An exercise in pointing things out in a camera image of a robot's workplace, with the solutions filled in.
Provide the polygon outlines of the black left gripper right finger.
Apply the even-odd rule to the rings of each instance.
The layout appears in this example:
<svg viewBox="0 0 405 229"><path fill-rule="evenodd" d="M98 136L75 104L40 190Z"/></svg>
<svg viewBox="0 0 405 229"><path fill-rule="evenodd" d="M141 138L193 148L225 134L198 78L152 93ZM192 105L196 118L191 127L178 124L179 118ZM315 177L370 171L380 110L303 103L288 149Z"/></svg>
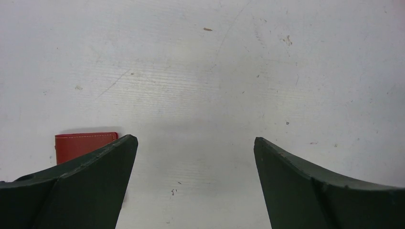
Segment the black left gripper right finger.
<svg viewBox="0 0 405 229"><path fill-rule="evenodd" d="M405 190L344 176L257 137L256 167L274 229L402 229Z"/></svg>

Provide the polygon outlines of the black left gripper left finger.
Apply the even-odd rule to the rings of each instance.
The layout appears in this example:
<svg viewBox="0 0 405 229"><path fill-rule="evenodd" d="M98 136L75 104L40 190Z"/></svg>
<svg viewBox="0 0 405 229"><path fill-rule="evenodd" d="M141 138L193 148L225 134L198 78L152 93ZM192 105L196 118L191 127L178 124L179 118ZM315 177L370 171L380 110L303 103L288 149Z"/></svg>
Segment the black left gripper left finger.
<svg viewBox="0 0 405 229"><path fill-rule="evenodd" d="M137 138L125 135L65 163L1 182L1 228L115 228L137 147Z"/></svg>

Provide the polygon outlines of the red leather card holder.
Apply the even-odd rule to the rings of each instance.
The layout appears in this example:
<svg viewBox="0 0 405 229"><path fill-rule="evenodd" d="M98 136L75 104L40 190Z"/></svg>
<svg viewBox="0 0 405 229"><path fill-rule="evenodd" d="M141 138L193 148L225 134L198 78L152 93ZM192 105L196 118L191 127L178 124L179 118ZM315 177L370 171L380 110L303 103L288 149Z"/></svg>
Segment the red leather card holder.
<svg viewBox="0 0 405 229"><path fill-rule="evenodd" d="M117 132L55 135L56 164L93 152L118 139Z"/></svg>

